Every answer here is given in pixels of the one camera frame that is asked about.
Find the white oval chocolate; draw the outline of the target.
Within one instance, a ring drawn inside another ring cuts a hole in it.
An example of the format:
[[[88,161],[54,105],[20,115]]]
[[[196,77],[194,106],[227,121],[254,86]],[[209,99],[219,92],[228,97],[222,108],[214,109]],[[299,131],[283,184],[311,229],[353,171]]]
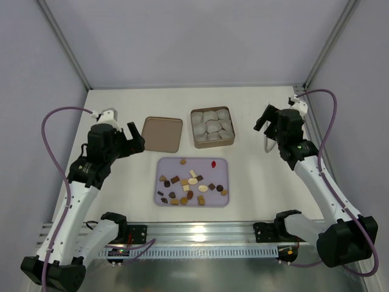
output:
[[[198,180],[197,180],[196,178],[190,178],[190,179],[188,180],[188,183],[191,184],[191,185],[195,185],[195,184],[198,183]]]
[[[206,192],[206,191],[208,191],[208,187],[206,185],[200,185],[200,186],[198,186],[198,190],[200,192]]]

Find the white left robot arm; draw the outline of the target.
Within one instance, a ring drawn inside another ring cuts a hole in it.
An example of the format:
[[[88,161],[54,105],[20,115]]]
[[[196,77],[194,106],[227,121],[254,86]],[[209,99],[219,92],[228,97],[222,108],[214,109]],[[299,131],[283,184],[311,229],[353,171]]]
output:
[[[128,238],[126,217],[107,212],[86,238],[78,240],[83,220],[113,163],[145,149],[145,140],[135,124],[127,126],[130,140],[108,123],[91,126],[86,155],[71,164],[65,179],[66,196],[52,228],[36,255],[25,257],[21,264],[24,274],[43,289],[77,291],[94,257],[110,243]]]

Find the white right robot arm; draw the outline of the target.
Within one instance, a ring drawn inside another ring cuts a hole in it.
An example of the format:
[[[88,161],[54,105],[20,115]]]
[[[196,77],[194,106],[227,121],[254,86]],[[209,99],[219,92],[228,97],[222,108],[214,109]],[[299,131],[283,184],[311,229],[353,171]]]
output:
[[[315,246],[328,267],[369,259],[378,225],[372,216],[364,217],[345,197],[318,157],[317,147],[303,137],[303,118],[296,109],[269,105],[254,129],[278,145],[283,161],[304,182],[319,206],[324,223],[306,218],[300,211],[278,213],[275,223],[283,236],[296,236]]]

